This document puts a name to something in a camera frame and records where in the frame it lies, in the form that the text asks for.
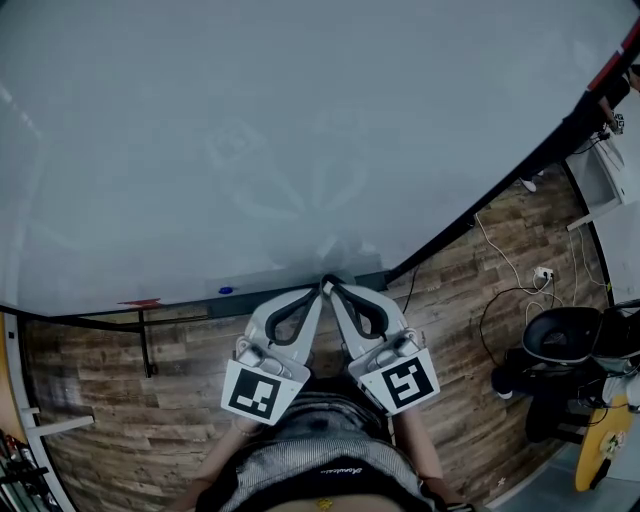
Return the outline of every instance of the shoe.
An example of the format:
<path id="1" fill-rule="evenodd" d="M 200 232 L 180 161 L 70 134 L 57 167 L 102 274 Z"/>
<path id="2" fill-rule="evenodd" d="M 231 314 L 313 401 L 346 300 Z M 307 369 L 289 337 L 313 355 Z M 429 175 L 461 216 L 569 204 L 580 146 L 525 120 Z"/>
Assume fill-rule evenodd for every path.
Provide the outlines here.
<path id="1" fill-rule="evenodd" d="M 513 396 L 504 368 L 496 368 L 491 372 L 491 387 L 503 400 L 509 400 Z"/>
<path id="2" fill-rule="evenodd" d="M 536 184 L 533 181 L 523 180 L 522 178 L 520 178 L 520 181 L 524 185 L 524 188 L 526 188 L 529 192 L 535 192 L 536 190 L 538 190 L 536 188 Z"/>

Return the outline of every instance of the wall socket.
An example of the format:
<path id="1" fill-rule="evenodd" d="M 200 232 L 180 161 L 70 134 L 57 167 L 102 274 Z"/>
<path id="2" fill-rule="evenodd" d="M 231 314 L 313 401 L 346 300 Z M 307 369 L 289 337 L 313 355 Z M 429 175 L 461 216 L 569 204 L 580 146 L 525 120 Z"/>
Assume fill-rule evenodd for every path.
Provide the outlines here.
<path id="1" fill-rule="evenodd" d="M 540 279 L 553 279 L 553 270 L 545 267 L 536 267 L 536 277 Z"/>

